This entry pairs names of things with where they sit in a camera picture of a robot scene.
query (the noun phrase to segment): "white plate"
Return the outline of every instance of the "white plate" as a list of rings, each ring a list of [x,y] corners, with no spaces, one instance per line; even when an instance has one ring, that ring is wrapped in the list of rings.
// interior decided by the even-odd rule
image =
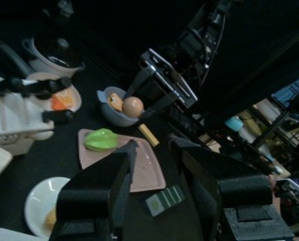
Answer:
[[[81,129],[77,133],[78,159],[80,165],[85,169],[94,162],[102,159],[114,149],[94,152],[84,147],[84,138],[93,130]],[[160,169],[160,163],[154,156],[148,141],[142,138],[117,135],[117,146],[122,146],[133,139],[138,144],[136,148],[136,163],[130,192],[141,192],[165,188],[165,181]]]
[[[57,194],[68,181],[69,179],[65,177],[52,177],[41,181],[26,197],[24,218],[33,235],[37,237],[48,239],[50,236],[52,231],[45,226],[45,217],[54,208]]]

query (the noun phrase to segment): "food item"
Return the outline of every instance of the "food item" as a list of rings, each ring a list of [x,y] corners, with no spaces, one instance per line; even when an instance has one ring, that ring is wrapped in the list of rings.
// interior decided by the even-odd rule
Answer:
[[[84,146],[96,152],[113,149],[117,146],[117,135],[110,130],[101,128],[85,136]]]
[[[54,215],[54,208],[53,208],[52,211],[45,216],[45,226],[48,227],[49,230],[53,229],[54,222],[56,222],[56,215]]]
[[[142,102],[137,97],[130,96],[125,98],[122,102],[121,110],[122,110],[122,114],[126,117],[137,118],[142,112],[142,109],[144,109]]]
[[[160,142],[158,142],[158,140],[156,139],[154,135],[152,134],[152,132],[149,131],[149,129],[146,128],[146,126],[144,124],[141,124],[138,126],[138,130],[144,134],[144,136],[145,136],[148,142],[150,143],[150,145],[153,147],[156,147],[160,144]]]
[[[72,108],[74,105],[72,93],[68,89],[58,91],[52,96],[52,109],[64,110]]]
[[[118,98],[118,96],[112,93],[108,97],[108,104],[109,106],[118,112],[121,112],[121,106],[122,106],[122,101],[121,99]]]

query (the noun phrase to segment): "egg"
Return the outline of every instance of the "egg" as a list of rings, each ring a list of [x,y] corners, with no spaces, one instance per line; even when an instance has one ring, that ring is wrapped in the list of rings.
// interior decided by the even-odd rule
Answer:
[[[137,97],[130,96],[124,99],[121,111],[126,117],[137,118],[142,112],[142,109],[144,109],[142,102]]]

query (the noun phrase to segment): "white device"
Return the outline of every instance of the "white device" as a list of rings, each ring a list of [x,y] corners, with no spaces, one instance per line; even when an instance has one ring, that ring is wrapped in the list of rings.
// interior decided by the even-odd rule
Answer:
[[[28,85],[32,81],[22,80],[22,83]],[[53,122],[42,121],[41,117],[46,106],[50,100],[40,100],[33,95],[22,97],[8,92],[0,97],[0,148],[12,155],[26,153],[34,140],[53,135]]]

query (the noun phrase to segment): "small card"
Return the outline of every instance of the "small card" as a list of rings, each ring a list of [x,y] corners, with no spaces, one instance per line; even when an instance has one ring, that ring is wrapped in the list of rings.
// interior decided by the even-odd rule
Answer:
[[[168,208],[174,206],[184,200],[184,195],[181,189],[177,185],[173,185],[165,188],[161,192],[150,196],[146,200],[146,206],[149,208],[149,212],[154,217]]]

